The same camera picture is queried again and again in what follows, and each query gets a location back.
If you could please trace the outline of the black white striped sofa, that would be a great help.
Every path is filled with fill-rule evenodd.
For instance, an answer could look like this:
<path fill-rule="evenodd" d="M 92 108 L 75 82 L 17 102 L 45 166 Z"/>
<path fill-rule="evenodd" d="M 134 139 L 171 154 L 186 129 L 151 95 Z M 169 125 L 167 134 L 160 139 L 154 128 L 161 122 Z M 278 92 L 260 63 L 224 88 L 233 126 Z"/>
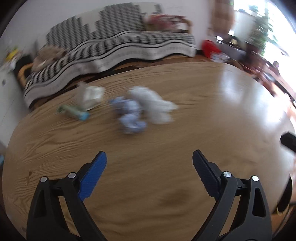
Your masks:
<path fill-rule="evenodd" d="M 145 29 L 144 18 L 162 12 L 162 6 L 153 2 L 113 4 L 53 26 L 37 39 L 37 47 L 59 47 L 66 54 L 27 77 L 26 106 L 61 91 L 80 75 L 104 72 L 128 59 L 151 61 L 172 54 L 194 57 L 192 34 Z"/>

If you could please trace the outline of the crumpled white tissue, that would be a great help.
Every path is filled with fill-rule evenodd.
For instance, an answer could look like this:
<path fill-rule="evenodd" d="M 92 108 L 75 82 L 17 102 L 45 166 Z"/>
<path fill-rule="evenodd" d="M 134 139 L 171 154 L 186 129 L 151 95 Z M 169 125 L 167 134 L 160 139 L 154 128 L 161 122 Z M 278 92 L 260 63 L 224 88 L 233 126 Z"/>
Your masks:
<path fill-rule="evenodd" d="M 89 85 L 79 82 L 76 88 L 76 104 L 81 110 L 90 110 L 100 105 L 105 93 L 104 87 Z"/>

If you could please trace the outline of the red bag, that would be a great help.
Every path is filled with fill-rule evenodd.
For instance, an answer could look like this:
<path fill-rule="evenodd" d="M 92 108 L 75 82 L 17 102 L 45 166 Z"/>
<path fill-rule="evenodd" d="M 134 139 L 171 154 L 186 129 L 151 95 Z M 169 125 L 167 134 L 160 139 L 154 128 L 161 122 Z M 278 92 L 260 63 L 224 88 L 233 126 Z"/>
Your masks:
<path fill-rule="evenodd" d="M 221 53 L 222 51 L 217 47 L 217 45 L 210 41 L 204 40 L 201 45 L 203 54 L 207 58 L 211 58 L 211 54 Z"/>

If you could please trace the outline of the white blue plastic bag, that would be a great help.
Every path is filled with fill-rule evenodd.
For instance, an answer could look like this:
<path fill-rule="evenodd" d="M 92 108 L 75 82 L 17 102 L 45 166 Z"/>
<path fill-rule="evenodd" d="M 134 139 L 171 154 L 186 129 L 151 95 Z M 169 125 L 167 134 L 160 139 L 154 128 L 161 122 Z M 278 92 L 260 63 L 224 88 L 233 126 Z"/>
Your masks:
<path fill-rule="evenodd" d="M 145 130 L 147 123 L 140 119 L 142 107 L 137 101 L 119 96 L 109 103 L 118 114 L 118 120 L 124 133 L 136 134 Z"/>

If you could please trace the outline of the light wooden round table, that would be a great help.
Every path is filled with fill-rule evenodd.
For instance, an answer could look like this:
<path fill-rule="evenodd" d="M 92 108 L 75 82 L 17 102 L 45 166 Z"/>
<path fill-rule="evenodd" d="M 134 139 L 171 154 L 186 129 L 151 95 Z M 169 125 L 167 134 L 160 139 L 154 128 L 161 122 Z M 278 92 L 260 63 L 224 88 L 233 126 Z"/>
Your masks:
<path fill-rule="evenodd" d="M 293 132 L 284 102 L 238 68 L 192 62 L 153 66 L 95 81 L 104 102 L 86 121 L 58 114 L 67 92 L 31 112 L 15 128 L 4 161 L 6 213 L 24 235 L 41 177 L 65 177 L 99 151 L 107 166 L 85 205 L 108 240 L 191 240 L 214 205 L 195 171 L 202 151 L 238 178 L 259 177 L 273 209 L 295 163 L 280 136 Z M 133 86 L 174 102 L 173 121 L 124 134 L 108 104 Z"/>

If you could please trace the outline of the crumpled white paper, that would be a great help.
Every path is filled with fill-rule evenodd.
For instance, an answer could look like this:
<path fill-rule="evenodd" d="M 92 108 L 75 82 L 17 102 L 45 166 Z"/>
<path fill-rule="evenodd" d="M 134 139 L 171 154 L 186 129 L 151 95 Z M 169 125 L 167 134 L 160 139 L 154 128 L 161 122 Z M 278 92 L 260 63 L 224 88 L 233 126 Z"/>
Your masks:
<path fill-rule="evenodd" d="M 164 100 L 157 92 L 147 87 L 134 86 L 127 93 L 140 104 L 149 121 L 154 124 L 171 122 L 173 119 L 170 113 L 178 109 L 175 103 Z"/>

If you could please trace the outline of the black gold-rimmed trash bin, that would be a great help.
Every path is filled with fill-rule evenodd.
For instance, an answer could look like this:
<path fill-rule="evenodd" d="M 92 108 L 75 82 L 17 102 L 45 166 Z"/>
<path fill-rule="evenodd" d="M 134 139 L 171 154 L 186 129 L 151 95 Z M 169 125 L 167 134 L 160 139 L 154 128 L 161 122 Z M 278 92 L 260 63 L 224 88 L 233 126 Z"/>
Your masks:
<path fill-rule="evenodd" d="M 273 214 L 282 215 L 286 210 L 290 207 L 295 206 L 295 202 L 292 202 L 292 194 L 293 194 L 293 181 L 291 175 L 288 178 L 287 185 L 282 193 L 281 198 L 276 203 Z"/>

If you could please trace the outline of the white cabinet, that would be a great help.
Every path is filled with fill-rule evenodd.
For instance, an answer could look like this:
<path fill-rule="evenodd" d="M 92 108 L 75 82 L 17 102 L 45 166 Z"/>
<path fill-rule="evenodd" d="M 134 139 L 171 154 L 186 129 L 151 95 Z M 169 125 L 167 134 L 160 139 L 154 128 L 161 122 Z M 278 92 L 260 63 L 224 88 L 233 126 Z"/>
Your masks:
<path fill-rule="evenodd" d="M 12 72 L 1 70 L 1 144 L 6 148 L 14 129 L 29 109 L 23 100 L 23 91 Z"/>

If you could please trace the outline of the brown plush garment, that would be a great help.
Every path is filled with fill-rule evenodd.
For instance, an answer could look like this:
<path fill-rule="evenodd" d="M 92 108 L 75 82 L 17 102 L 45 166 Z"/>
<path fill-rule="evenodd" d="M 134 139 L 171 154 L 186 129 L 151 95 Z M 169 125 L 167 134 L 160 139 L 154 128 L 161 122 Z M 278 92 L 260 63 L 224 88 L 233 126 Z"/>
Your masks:
<path fill-rule="evenodd" d="M 31 72 L 39 72 L 47 66 L 62 58 L 67 50 L 54 45 L 45 45 L 34 58 Z"/>

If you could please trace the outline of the pink cartoon pillow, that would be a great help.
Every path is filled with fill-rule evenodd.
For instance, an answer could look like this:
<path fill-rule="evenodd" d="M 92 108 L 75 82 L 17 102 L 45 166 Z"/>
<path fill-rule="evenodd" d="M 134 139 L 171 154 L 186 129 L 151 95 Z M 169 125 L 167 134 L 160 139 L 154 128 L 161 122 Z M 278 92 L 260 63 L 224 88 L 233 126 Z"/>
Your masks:
<path fill-rule="evenodd" d="M 192 33 L 192 22 L 185 16 L 153 14 L 143 15 L 146 31 Z"/>

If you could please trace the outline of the green potted plant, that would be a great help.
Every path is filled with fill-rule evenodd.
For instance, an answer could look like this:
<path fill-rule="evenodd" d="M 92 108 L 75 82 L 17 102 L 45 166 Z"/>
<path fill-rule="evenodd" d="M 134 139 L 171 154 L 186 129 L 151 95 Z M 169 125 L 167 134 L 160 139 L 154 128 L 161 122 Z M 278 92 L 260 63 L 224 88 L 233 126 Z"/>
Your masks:
<path fill-rule="evenodd" d="M 255 47 L 258 54 L 264 54 L 266 43 L 274 43 L 274 40 L 268 34 L 272 34 L 272 25 L 269 23 L 269 11 L 264 9 L 264 15 L 255 18 L 255 24 L 252 28 L 247 42 Z"/>

